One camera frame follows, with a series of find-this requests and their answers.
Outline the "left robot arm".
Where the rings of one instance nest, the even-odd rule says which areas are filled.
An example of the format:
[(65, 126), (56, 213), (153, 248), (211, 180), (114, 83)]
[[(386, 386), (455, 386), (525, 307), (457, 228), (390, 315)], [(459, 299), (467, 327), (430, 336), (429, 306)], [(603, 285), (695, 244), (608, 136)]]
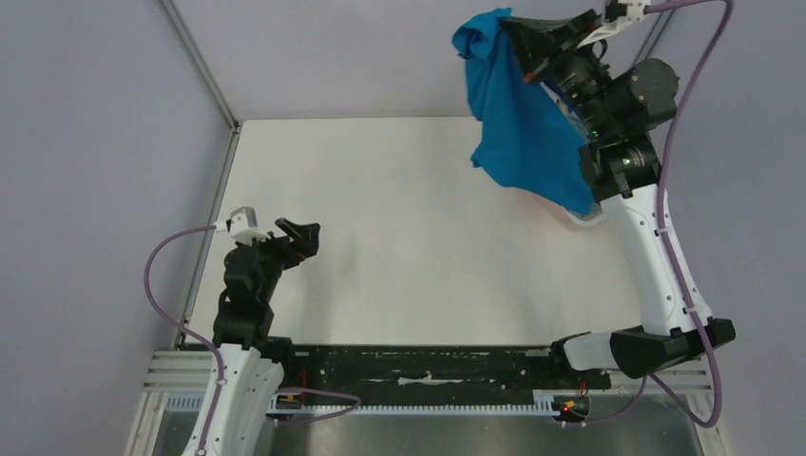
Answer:
[(297, 379), (291, 341), (269, 334), (275, 316), (270, 301), (282, 274), (317, 254), (321, 227), (287, 218), (275, 224), (280, 236), (260, 230), (249, 207), (215, 224), (235, 246), (223, 261), (212, 337), (189, 332), (213, 360), (186, 455), (252, 454), (277, 389)]

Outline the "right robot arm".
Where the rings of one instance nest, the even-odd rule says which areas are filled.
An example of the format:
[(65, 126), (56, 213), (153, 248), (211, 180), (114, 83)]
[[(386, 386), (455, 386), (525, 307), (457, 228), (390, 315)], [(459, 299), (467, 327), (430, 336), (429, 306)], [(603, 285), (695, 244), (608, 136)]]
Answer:
[(556, 87), (585, 126), (583, 178), (604, 219), (618, 230), (640, 305), (636, 327), (552, 343), (548, 372), (562, 388), (597, 369), (638, 379), (736, 337), (732, 321), (715, 317), (697, 291), (679, 250), (666, 209), (662, 160), (650, 139), (655, 127), (677, 113), (678, 76), (654, 58), (612, 76), (594, 50), (641, 12), (640, 6), (621, 6), (609, 23), (589, 10), (565, 20), (512, 17), (502, 25), (525, 81)]

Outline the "blue t-shirt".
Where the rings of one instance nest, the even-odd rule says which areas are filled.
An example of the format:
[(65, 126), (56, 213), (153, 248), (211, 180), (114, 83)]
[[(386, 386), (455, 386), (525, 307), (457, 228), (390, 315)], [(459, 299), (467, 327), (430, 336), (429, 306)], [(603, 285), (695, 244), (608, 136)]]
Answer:
[(503, 31), (510, 16), (509, 8), (479, 13), (451, 38), (464, 61), (470, 113), (481, 124), (470, 160), (503, 187), (590, 216), (598, 205), (579, 165), (585, 136), (541, 85), (524, 83)]

